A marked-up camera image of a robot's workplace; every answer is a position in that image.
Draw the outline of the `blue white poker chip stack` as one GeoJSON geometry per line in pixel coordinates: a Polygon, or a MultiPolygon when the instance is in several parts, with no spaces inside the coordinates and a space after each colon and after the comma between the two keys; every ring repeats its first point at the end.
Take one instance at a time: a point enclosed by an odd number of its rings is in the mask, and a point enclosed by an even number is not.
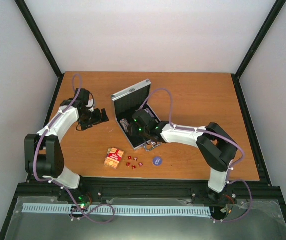
{"type": "Polygon", "coordinates": [[[125,131],[126,134],[130,134],[130,130],[131,130],[131,124],[128,122],[127,119],[121,119],[120,120],[120,125],[123,128],[123,130],[125,131]]]}

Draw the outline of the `red playing card deck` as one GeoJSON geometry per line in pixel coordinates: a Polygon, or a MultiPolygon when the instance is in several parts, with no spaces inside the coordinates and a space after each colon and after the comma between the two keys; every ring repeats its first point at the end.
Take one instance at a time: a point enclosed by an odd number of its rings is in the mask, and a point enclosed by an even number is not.
{"type": "Polygon", "coordinates": [[[123,159],[123,156],[124,156],[124,151],[115,147],[110,147],[107,151],[104,165],[111,167],[113,169],[117,169],[121,160],[123,159]]]}

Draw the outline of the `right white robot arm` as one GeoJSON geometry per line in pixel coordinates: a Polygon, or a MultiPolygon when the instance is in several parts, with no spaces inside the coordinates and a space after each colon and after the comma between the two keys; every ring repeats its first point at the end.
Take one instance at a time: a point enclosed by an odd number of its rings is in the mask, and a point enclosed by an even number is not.
{"type": "Polygon", "coordinates": [[[158,121],[146,110],[135,112],[127,127],[131,136],[141,136],[156,143],[176,143],[197,148],[210,167],[208,188],[219,194],[228,183],[238,145],[216,123],[202,127],[175,125],[158,121]]]}

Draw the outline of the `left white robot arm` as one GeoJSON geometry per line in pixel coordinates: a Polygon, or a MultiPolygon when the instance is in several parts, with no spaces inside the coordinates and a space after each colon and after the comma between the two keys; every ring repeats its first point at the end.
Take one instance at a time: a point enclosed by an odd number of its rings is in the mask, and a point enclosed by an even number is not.
{"type": "Polygon", "coordinates": [[[108,121],[105,109],[97,109],[93,100],[64,100],[53,119],[36,134],[24,139],[25,170],[42,182],[55,182],[69,190],[75,201],[86,198],[87,189],[80,184],[81,176],[65,166],[61,141],[74,123],[87,130],[108,121]]]}

